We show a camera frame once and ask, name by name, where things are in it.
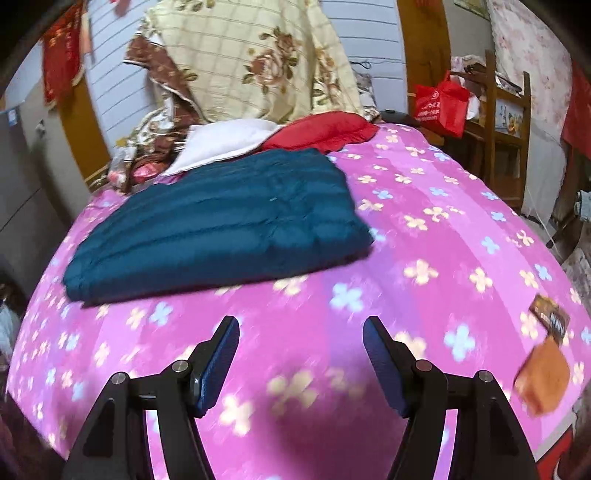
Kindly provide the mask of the teal quilted down jacket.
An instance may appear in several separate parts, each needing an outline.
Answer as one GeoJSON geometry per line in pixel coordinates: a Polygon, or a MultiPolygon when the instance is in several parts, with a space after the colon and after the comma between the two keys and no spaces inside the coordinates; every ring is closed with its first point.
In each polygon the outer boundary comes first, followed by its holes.
{"type": "Polygon", "coordinates": [[[270,150],[133,195],[80,243],[63,284],[73,302],[118,302],[325,270],[372,243],[327,156],[270,150]]]}

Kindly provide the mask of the orange pouch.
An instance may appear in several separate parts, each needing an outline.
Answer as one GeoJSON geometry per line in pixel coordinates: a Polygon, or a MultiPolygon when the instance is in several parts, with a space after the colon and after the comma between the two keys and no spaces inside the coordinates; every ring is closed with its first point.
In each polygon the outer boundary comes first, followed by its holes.
{"type": "Polygon", "coordinates": [[[513,390],[532,417],[555,411],[561,403],[570,380],[565,355],[551,336],[535,346],[518,371],[513,390]]]}

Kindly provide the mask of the brown snack packet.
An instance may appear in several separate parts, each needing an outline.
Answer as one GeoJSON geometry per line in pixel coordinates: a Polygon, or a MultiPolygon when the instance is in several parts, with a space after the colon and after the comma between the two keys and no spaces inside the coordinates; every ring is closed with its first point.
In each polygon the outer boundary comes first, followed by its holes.
{"type": "Polygon", "coordinates": [[[561,346],[570,325],[568,313],[554,300],[541,294],[535,296],[529,311],[544,326],[555,342],[561,346]]]}

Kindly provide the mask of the pink floral bed sheet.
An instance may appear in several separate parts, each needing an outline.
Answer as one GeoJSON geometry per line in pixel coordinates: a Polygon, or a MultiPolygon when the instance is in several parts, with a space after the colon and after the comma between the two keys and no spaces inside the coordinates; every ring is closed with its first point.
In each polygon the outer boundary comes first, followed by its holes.
{"type": "Polygon", "coordinates": [[[105,192],[83,210],[24,316],[8,392],[39,434],[67,454],[109,376],[161,371],[226,315],[238,351],[198,430],[219,479],[382,479],[405,423],[363,347],[363,321],[441,370],[493,373],[510,392],[546,335],[537,295],[569,314],[571,376],[559,407],[530,416],[510,400],[533,449],[570,413],[590,374],[590,319],[561,265],[476,176],[416,130],[388,125],[331,155],[346,174],[373,250],[352,264],[276,281],[85,308],[61,279],[77,245],[121,204],[105,192]]]}

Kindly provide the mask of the grey wardrobe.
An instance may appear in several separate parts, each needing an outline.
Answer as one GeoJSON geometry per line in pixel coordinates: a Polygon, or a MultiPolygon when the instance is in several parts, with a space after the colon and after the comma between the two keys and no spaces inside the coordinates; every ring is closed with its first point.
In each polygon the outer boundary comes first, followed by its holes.
{"type": "Polygon", "coordinates": [[[56,118],[23,102],[1,113],[1,277],[29,297],[89,190],[56,118]]]}

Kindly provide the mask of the brown floral bedding pile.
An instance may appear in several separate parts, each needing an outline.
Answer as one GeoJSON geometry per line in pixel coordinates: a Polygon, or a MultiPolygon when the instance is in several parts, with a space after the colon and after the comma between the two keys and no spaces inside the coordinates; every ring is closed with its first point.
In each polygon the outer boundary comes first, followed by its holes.
{"type": "Polygon", "coordinates": [[[167,97],[115,148],[106,175],[110,186],[127,194],[161,175],[183,149],[190,127],[199,122],[190,103],[167,97]]]}

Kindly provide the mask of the wooden chair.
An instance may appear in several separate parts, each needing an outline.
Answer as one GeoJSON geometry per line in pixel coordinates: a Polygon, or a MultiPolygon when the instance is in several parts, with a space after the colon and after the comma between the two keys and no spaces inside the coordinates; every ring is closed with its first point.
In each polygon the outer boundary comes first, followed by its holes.
{"type": "Polygon", "coordinates": [[[474,64],[458,76],[476,86],[479,113],[465,124],[468,171],[480,178],[515,212],[524,203],[531,133],[531,79],[522,73],[520,85],[497,70],[493,51],[483,65],[474,64]]]}

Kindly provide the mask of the white pillow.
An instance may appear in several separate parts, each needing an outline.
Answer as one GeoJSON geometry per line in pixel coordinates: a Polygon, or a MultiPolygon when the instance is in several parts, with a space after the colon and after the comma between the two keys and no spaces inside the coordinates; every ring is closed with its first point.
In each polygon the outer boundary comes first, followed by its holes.
{"type": "Polygon", "coordinates": [[[235,119],[192,125],[184,146],[162,173],[172,176],[256,151],[283,126],[263,119],[235,119]]]}

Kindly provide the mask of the red shopping bag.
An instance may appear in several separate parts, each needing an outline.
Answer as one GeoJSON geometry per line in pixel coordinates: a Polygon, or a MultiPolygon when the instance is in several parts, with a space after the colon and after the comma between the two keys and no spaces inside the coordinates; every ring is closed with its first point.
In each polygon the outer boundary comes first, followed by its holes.
{"type": "Polygon", "coordinates": [[[435,87],[417,85],[414,118],[428,130],[440,135],[461,138],[464,133],[470,91],[451,79],[447,71],[435,87]]]}

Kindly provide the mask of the red pillow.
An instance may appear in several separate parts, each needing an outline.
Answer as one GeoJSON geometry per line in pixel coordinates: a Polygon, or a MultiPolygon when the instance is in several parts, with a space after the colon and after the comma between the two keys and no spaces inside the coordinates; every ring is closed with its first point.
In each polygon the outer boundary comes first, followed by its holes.
{"type": "Polygon", "coordinates": [[[284,126],[263,142],[260,151],[317,149],[322,154],[373,139],[379,127],[356,113],[331,111],[310,115],[284,126]]]}

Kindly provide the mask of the floral curtain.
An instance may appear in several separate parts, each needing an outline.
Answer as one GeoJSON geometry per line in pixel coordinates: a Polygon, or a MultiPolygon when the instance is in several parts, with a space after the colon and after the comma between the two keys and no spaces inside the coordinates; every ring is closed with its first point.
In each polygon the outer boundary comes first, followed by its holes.
{"type": "Polygon", "coordinates": [[[562,134],[572,92],[572,60],[554,32],[527,6],[514,0],[487,3],[497,64],[521,85],[530,74],[532,117],[544,130],[562,134]]]}

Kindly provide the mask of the cream floral quilt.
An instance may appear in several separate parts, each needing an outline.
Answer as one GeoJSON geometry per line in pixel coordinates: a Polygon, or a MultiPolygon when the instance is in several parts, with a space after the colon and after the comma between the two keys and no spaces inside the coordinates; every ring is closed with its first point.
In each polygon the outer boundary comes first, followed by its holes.
{"type": "Polygon", "coordinates": [[[317,1],[159,1],[124,60],[202,121],[363,114],[352,66],[317,1]]]}

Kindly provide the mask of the red wall hanging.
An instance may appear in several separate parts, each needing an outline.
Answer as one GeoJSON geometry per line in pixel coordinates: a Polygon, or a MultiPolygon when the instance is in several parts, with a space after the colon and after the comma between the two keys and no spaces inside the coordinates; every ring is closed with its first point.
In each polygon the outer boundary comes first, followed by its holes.
{"type": "Polygon", "coordinates": [[[83,56],[90,51],[87,1],[76,1],[42,36],[45,105],[52,109],[66,98],[84,74],[83,56]]]}

